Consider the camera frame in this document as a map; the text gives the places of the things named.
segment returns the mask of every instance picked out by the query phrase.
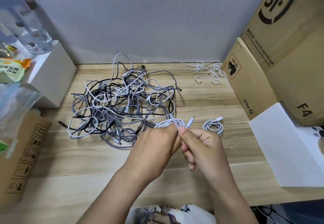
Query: wall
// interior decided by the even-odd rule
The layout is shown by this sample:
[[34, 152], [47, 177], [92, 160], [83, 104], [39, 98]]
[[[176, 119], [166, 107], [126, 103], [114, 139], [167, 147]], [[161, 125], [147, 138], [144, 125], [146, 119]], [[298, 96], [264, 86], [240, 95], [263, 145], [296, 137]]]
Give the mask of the wall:
[[75, 63], [111, 63], [224, 60], [261, 0], [36, 1]]

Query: person's left hand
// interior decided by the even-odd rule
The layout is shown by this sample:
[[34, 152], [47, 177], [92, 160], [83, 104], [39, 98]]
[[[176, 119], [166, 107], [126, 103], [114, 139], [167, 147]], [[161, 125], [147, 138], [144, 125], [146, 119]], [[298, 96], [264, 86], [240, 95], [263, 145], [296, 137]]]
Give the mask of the person's left hand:
[[180, 136], [174, 124], [148, 128], [136, 140], [121, 170], [137, 176], [135, 180], [146, 186], [162, 174], [180, 145]]

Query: hand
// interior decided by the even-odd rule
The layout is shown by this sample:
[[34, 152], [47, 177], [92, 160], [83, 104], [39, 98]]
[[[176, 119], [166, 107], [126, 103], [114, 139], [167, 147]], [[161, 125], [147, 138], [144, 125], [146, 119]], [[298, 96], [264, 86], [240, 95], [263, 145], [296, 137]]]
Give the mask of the hand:
[[233, 180], [223, 144], [219, 135], [199, 128], [179, 128], [181, 151], [190, 170], [196, 165], [209, 186], [214, 189], [220, 180]]
[[136, 140], [121, 170], [136, 176], [146, 186], [162, 174], [180, 145], [180, 137], [174, 124], [147, 129]]

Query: wooden table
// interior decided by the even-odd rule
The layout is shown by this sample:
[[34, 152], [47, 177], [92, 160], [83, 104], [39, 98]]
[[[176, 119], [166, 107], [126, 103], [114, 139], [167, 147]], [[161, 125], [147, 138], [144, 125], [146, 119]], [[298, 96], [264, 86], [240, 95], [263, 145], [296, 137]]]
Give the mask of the wooden table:
[[[249, 205], [264, 205], [324, 198], [324, 188], [281, 188], [261, 152], [246, 116], [227, 81], [198, 84], [196, 72], [182, 65], [146, 64], [146, 69], [171, 71], [182, 92], [176, 93], [176, 117], [201, 128], [210, 119], [223, 116], [223, 145], [236, 183]], [[75, 223], [127, 158], [129, 150], [112, 148], [98, 135], [72, 140], [56, 120], [69, 122], [73, 101], [71, 92], [83, 92], [85, 80], [111, 77], [111, 65], [79, 65], [76, 76], [60, 107], [46, 109], [44, 116], [52, 126], [44, 142], [21, 203], [1, 223]], [[161, 85], [173, 85], [169, 75], [153, 76]], [[198, 170], [191, 172], [178, 151], [163, 174], [152, 182], [135, 205], [180, 207], [196, 204], [211, 209], [208, 190]]]

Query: transparent plastic bottle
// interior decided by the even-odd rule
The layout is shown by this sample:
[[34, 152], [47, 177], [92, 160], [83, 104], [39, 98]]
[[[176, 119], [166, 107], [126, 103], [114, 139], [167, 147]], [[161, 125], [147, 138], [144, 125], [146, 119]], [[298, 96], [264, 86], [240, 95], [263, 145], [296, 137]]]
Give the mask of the transparent plastic bottle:
[[53, 50], [54, 41], [25, 0], [0, 0], [0, 22], [31, 54]]

